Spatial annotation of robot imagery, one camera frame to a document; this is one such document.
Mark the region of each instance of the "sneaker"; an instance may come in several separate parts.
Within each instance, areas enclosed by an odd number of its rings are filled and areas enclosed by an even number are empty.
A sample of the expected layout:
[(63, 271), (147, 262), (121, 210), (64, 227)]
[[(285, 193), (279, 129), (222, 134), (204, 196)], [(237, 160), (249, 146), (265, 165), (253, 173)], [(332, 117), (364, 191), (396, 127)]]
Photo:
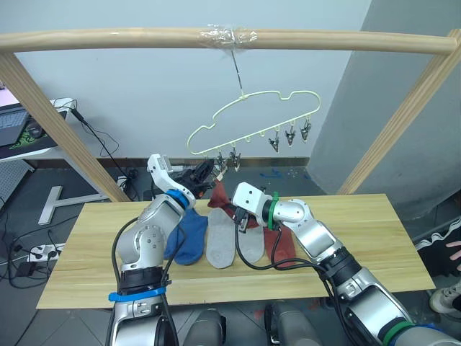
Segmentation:
[(429, 299), (429, 305), (439, 314), (451, 314), (457, 311), (453, 307), (453, 300), (459, 296), (461, 296), (461, 281), (451, 287), (436, 290)]

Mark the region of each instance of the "white desk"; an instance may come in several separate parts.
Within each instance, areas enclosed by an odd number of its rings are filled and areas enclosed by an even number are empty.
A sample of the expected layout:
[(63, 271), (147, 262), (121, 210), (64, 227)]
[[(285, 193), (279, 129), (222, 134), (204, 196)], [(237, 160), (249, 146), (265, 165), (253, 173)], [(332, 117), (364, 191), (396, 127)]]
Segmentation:
[[(52, 99), (50, 102), (56, 107), (58, 112), (66, 111), (66, 121), (69, 118), (73, 117), (71, 112), (68, 108), (60, 108), (60, 106), (66, 106), (70, 108), (74, 108), (76, 106), (75, 100), (71, 98), (64, 98), (64, 99)], [(21, 160), (21, 159), (50, 159), (55, 157), (61, 157), (66, 160), (66, 162), (73, 168), (77, 173), (83, 177), (86, 182), (88, 182), (98, 193), (94, 195), (87, 195), (75, 198), (67, 198), (65, 200), (60, 200), (59, 196), (63, 189), (62, 186), (53, 186), (51, 188), (50, 194), (48, 195), (48, 199), (43, 207), (42, 215), (40, 216), (40, 220), (38, 221), (39, 225), (46, 225), (51, 222), (51, 218), (53, 217), (54, 210), (57, 207), (61, 207), (64, 205), (72, 205), (78, 203), (86, 203), (86, 202), (93, 202), (95, 200), (105, 200), (108, 197), (97, 187), (94, 182), (89, 179), (89, 177), (79, 168), (79, 166), (65, 153), (64, 150), (59, 148), (59, 146), (54, 146), (51, 148), (44, 148), (41, 150), (31, 151), (29, 153), (15, 155), (6, 157), (4, 159), (0, 159), (0, 162), (6, 161), (14, 161), (14, 160)]]

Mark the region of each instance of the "wooden rod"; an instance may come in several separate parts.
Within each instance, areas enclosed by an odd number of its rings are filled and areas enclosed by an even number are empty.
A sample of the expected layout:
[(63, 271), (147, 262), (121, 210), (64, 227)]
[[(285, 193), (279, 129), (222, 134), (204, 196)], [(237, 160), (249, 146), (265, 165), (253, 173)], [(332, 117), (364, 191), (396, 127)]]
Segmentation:
[[(0, 52), (90, 48), (221, 48), (222, 41), (216, 38), (220, 36), (219, 32), (213, 30), (212, 27), (132, 27), (12, 33), (0, 35)], [(456, 48), (453, 37), (389, 32), (237, 29), (234, 34), (235, 37), (242, 37), (243, 43), (238, 46), (244, 49), (378, 50), (448, 55)]]
[(13, 53), (0, 53), (0, 80), (33, 115), (48, 135), (101, 188), (112, 202), (129, 202), (106, 170), (91, 155), (80, 138), (51, 105), (40, 87)]
[(449, 36), (457, 40), (456, 50), (446, 57), (435, 56), (429, 62), (415, 86), (347, 177), (338, 194), (354, 193), (359, 188), (460, 62), (461, 30), (452, 30)]

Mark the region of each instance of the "person's hand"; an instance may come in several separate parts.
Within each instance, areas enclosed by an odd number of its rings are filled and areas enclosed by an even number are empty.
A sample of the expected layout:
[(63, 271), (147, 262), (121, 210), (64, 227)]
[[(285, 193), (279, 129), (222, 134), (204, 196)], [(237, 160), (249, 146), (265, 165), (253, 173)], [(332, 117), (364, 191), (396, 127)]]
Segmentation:
[[(452, 243), (448, 243), (447, 247), (461, 247), (461, 241), (454, 241)], [(461, 258), (461, 250), (455, 252), (449, 257), (452, 261), (456, 261), (458, 258)], [(457, 268), (461, 272), (461, 265), (458, 265)]]

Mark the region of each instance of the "blue sock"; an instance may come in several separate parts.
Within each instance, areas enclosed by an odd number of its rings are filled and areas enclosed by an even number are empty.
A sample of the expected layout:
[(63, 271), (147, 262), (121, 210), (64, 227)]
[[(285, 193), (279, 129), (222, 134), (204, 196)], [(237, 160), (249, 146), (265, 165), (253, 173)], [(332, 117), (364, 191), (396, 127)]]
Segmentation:
[[(205, 232), (208, 227), (208, 218), (200, 216), (195, 209), (188, 209), (179, 225), (186, 234), (186, 241), (176, 254), (174, 261), (178, 265), (191, 265), (200, 259), (205, 248)], [(169, 235), (166, 242), (164, 259), (173, 255), (176, 247), (181, 243), (181, 231), (176, 227)]]

